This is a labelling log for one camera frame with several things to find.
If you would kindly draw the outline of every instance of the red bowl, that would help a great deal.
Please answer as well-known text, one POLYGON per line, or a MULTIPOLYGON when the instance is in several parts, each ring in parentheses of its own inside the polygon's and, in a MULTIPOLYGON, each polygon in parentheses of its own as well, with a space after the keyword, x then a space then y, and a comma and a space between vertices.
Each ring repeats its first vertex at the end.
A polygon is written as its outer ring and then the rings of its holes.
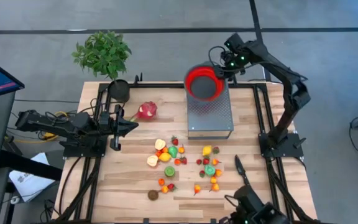
POLYGON ((220 80, 216 78, 215 72, 212 67, 210 66, 199 66, 195 67, 190 72, 188 72, 186 78, 185 78, 185 86, 187 89, 187 92, 194 98, 202 101, 213 101, 215 100, 224 90, 224 80, 220 80), (213 96, 209 98, 198 98, 195 96, 195 94, 191 90, 191 84, 194 80, 196 80, 199 77, 207 77, 210 78, 214 84, 215 84, 215 93, 213 96))

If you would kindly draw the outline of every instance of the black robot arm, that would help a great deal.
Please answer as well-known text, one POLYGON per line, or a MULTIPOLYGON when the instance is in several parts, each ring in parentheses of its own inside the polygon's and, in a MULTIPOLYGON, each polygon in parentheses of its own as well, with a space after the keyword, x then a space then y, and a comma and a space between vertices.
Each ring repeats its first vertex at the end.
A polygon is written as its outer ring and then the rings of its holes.
POLYGON ((266 46, 257 40, 244 43, 238 34, 233 34, 224 45, 229 52, 221 54, 224 67, 216 68, 218 78, 231 78, 236 73, 245 73, 245 65, 251 63, 261 64, 283 83, 285 111, 278 124, 267 135, 269 148, 277 149, 286 140, 288 127, 295 115, 310 101, 308 89, 303 84, 304 76, 277 60, 267 51, 266 46))

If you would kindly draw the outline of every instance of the table leg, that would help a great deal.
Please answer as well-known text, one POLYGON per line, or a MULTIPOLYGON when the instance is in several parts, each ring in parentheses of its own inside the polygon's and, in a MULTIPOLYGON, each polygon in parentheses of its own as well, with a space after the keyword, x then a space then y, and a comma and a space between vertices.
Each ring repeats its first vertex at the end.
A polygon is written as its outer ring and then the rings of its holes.
POLYGON ((53 166, 35 162, 31 159, 18 156, 17 154, 1 150, 0 167, 10 167, 11 169, 34 174, 39 177, 45 177, 59 181, 62 177, 62 170, 53 166))

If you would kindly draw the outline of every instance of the orange toy fruit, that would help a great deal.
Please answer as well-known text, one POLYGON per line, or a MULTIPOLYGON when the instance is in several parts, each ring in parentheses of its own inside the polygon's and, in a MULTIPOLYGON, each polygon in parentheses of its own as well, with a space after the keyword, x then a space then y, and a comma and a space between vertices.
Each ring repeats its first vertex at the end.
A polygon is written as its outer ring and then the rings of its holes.
POLYGON ((161 187, 161 192, 162 193, 167 193, 169 191, 168 187, 167 186, 162 186, 161 187))
POLYGON ((216 177, 215 176, 212 176, 211 177, 211 183, 212 184, 216 184, 217 180, 216 180, 216 177))
POLYGON ((215 192, 219 191, 219 185, 218 184, 213 184, 211 190, 209 190, 209 191, 212 191, 212 190, 215 191, 215 192))
POLYGON ((201 191, 201 186, 200 185, 194 185, 194 195, 196 195, 200 191, 201 191))
POLYGON ((155 152, 155 155, 156 155, 157 157, 160 157, 161 154, 162 154, 162 150, 157 150, 157 152, 155 152))
POLYGON ((165 184, 165 180, 162 179, 162 178, 160 178, 160 179, 158 180, 158 184, 159 184, 160 186, 163 186, 163 185, 165 184))
POLYGON ((217 159, 212 160, 212 165, 216 166, 218 163, 221 163, 221 162, 219 162, 217 159))
POLYGON ((178 152, 179 153, 184 153, 185 152, 185 148, 183 147, 183 144, 178 148, 178 152))
POLYGON ((215 171, 215 176, 216 176, 216 177, 220 177, 221 175, 222 175, 222 171, 217 169, 217 170, 215 171))
POLYGON ((175 165, 179 166, 181 164, 180 159, 175 159, 175 165))

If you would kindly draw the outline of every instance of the metal bracket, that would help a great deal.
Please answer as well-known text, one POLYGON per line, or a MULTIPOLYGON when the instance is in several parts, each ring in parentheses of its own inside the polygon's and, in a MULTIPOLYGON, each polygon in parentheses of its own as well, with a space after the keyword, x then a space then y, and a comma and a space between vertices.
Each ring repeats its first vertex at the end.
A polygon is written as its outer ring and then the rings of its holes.
POLYGON ((302 146, 305 139, 299 139, 299 135, 288 133, 287 140, 279 144, 276 149, 271 149, 268 144, 268 134, 259 134, 260 153, 263 157, 301 157, 303 156, 302 146))

